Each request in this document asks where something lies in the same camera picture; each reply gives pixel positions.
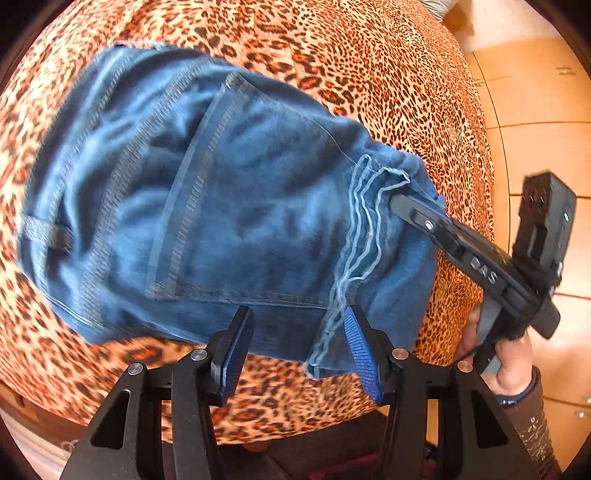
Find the leopard print fabric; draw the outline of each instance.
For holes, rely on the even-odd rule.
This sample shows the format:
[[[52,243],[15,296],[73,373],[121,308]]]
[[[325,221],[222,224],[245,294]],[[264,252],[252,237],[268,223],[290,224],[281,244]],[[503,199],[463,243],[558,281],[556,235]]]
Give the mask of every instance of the leopard print fabric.
[[[0,377],[86,424],[131,362],[158,367],[193,346],[154,338],[87,345],[19,273],[15,226],[35,153],[74,79],[116,41],[198,48],[305,91],[335,115],[423,157],[450,215],[491,238],[492,165],[475,85],[451,34],[418,0],[76,0],[37,38],[0,96]],[[415,352],[452,359],[477,287],[440,258]],[[312,381],[249,355],[213,413],[219,443],[319,429],[374,408],[356,375]],[[163,437],[171,439],[170,406]]]

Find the blue jeans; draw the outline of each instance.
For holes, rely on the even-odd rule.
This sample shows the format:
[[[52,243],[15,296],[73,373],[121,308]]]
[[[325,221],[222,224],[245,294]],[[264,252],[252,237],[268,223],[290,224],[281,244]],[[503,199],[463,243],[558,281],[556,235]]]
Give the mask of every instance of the blue jeans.
[[[411,348],[436,249],[388,211],[441,209],[420,158],[303,92],[194,50],[112,47],[81,74],[30,175],[23,272],[92,343],[205,343],[236,306],[250,351],[354,371],[349,303]]]

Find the black clamp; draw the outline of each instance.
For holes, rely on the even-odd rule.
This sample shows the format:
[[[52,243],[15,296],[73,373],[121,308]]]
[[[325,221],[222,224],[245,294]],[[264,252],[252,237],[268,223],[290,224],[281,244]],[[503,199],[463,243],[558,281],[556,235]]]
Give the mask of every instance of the black clamp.
[[[415,194],[395,194],[390,210],[429,236],[445,257],[484,290],[474,366],[496,373],[495,343],[519,338],[528,326],[548,339],[560,313],[552,302],[573,227],[576,196],[550,172],[527,177],[512,257]]]
[[[466,361],[422,363],[369,326],[358,306],[345,312],[345,333],[363,389],[389,405],[373,480],[420,480],[427,400],[439,401],[440,480],[538,480],[531,458],[482,377]]]
[[[178,362],[131,364],[76,444],[61,480],[164,480],[161,403],[172,400],[177,480],[223,478],[210,406],[234,395],[254,331],[240,307],[227,330]]]

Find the sleeve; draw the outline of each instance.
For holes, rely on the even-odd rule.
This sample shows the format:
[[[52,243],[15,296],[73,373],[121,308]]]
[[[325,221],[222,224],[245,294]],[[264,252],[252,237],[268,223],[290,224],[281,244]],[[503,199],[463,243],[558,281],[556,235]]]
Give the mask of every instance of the sleeve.
[[[534,367],[535,383],[523,398],[505,408],[511,423],[521,437],[525,448],[534,461],[542,480],[555,480],[562,474],[554,457],[548,423],[544,415],[544,400],[541,374]]]

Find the jeans back pocket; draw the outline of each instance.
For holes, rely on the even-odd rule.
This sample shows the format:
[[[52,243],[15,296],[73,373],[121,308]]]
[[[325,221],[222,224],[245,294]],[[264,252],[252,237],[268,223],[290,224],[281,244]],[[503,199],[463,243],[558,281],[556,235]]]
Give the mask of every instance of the jeans back pocket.
[[[326,307],[352,168],[319,125],[231,73],[170,189],[148,296]]]

